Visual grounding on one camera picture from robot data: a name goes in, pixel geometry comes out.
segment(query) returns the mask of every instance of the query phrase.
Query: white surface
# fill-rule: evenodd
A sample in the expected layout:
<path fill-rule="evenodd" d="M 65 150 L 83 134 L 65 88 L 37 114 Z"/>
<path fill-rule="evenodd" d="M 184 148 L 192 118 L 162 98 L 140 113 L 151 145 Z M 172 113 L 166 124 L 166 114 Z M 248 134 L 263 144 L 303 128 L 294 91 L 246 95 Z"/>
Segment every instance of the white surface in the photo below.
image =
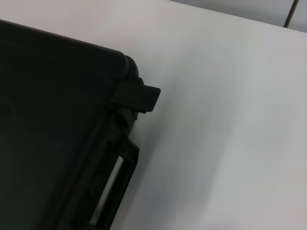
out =
<path fill-rule="evenodd" d="M 0 0 L 117 49 L 162 93 L 113 230 L 307 229 L 307 34 L 166 0 Z"/>

